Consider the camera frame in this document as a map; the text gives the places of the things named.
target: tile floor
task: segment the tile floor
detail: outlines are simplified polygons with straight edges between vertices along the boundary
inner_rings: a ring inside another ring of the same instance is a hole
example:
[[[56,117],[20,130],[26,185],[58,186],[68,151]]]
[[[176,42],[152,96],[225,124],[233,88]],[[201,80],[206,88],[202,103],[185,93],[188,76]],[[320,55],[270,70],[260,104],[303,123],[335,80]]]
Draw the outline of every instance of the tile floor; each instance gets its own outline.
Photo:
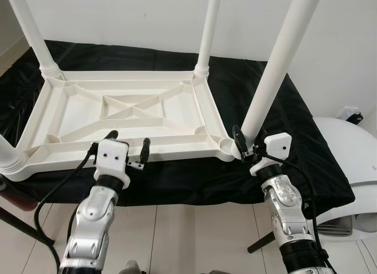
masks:
[[[0,76],[28,49],[24,38],[0,57]],[[23,212],[0,197],[0,206],[33,226]],[[47,204],[41,222],[61,256],[73,204]],[[252,255],[248,245],[270,232],[266,206],[234,203],[216,206],[117,207],[103,274],[117,274],[135,259],[150,274],[199,274],[213,269],[232,274],[286,273],[276,243]],[[364,242],[323,243],[339,274],[377,274],[377,237]],[[51,274],[49,250],[0,221],[0,269],[8,274]]]

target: white plastic tube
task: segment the white plastic tube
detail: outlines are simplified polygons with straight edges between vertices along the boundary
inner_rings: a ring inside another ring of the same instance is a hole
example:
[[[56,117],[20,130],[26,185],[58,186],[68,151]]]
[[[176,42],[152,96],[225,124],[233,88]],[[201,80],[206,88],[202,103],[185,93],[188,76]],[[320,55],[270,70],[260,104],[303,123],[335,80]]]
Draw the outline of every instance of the white plastic tube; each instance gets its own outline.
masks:
[[[28,158],[25,153],[12,147],[7,140],[0,135],[0,172],[13,173],[22,169]]]
[[[209,73],[211,46],[219,8],[220,0],[209,0],[203,36],[201,38],[198,63],[195,66],[195,75],[198,77],[205,77]]]
[[[250,147],[270,110],[319,0],[293,0],[241,130]]]
[[[33,48],[34,53],[38,58],[40,65],[39,69],[41,70],[42,75],[44,77],[52,78],[61,75],[61,70],[52,59],[26,0],[9,0],[9,2],[11,3],[13,11],[15,12],[29,45]]]

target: black cloth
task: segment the black cloth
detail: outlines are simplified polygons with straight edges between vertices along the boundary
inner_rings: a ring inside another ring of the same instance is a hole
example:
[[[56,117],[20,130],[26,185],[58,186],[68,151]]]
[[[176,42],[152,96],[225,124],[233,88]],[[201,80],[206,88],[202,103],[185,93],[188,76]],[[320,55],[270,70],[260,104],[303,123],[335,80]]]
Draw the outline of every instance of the black cloth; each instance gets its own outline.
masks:
[[[153,49],[72,44],[47,41],[54,60],[64,71],[181,71],[192,70],[197,54]],[[241,126],[266,62],[211,57],[209,86],[228,134]],[[38,62],[30,49],[0,79],[0,132],[18,141],[42,87]],[[354,201],[347,178],[332,156],[307,106],[287,75],[263,128],[292,136],[288,161],[297,164],[315,185],[319,212]],[[305,201],[309,190],[296,170],[283,166]],[[70,171],[38,173],[16,185],[42,199]],[[79,202],[93,184],[93,169],[84,169],[54,196],[52,202]],[[144,172],[131,172],[131,184],[120,205],[218,204],[263,201],[261,182],[240,161],[216,158],[148,163]]]

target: wall outlet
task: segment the wall outlet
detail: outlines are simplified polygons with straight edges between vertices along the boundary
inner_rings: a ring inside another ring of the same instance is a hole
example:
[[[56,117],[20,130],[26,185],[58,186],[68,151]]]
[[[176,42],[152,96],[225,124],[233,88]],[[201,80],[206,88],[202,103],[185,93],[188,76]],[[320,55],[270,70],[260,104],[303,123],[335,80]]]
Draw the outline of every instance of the wall outlet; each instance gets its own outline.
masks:
[[[343,110],[338,114],[338,118],[342,120],[347,120],[350,116],[355,113],[360,112],[359,107],[344,107]]]

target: black leg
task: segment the black leg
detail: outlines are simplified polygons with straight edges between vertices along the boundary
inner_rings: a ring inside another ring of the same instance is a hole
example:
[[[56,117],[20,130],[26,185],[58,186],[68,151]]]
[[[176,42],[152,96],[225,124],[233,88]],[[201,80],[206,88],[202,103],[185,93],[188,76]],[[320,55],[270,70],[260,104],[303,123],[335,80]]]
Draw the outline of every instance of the black leg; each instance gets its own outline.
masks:
[[[38,234],[37,230],[35,230],[33,227],[29,226],[24,221],[19,220],[12,213],[9,213],[8,211],[6,211],[4,208],[1,208],[1,207],[0,207],[0,220],[3,220],[5,223],[20,230],[22,233],[25,233],[26,235],[33,237],[36,240],[39,240],[41,243],[44,243],[45,245],[54,244],[53,240],[51,240],[48,237],[42,237],[40,234]]]
[[[257,250],[261,249],[263,246],[268,245],[270,242],[273,242],[275,240],[275,237],[273,235],[273,232],[269,233],[268,235],[261,238],[256,243],[253,243],[251,246],[247,248],[247,252],[253,253]]]

